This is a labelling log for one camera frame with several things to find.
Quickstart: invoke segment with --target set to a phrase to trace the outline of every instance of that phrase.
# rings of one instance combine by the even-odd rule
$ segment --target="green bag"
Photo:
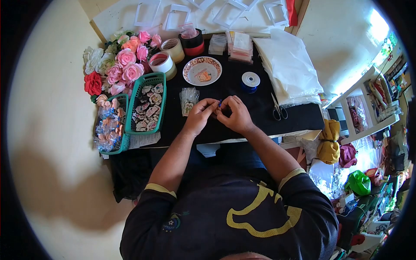
[[[371,191],[370,178],[357,170],[349,175],[345,189],[350,189],[360,196],[369,195]]]

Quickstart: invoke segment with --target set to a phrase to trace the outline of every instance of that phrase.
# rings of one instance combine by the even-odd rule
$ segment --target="ceramic bowl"
[[[183,78],[189,84],[206,86],[217,81],[223,72],[221,63],[214,58],[203,56],[192,59],[183,68]]]

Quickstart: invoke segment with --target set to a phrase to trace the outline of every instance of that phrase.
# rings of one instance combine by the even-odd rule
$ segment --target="black t-shirt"
[[[338,221],[303,169],[283,179],[278,191],[232,170],[199,176],[178,199],[148,184],[126,220],[124,260],[221,259],[243,252],[272,259],[331,257]]]

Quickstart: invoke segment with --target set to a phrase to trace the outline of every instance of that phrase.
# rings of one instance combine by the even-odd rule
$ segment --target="man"
[[[222,113],[228,108],[230,117]],[[265,169],[222,165],[181,184],[192,143],[213,113],[247,139]],[[192,108],[128,216],[120,252],[125,260],[329,259],[337,229],[328,198],[230,96],[220,108],[215,99]]]

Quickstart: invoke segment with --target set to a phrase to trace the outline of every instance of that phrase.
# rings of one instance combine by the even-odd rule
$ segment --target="shirt sleeve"
[[[308,223],[305,226],[313,233],[310,235],[320,238],[319,259],[330,258],[337,243],[338,220],[329,198],[303,169],[296,169],[284,178],[278,191],[285,205],[302,209],[301,218]]]
[[[151,259],[163,221],[169,217],[176,194],[149,183],[140,195],[137,206],[126,219],[120,242],[124,260]]]

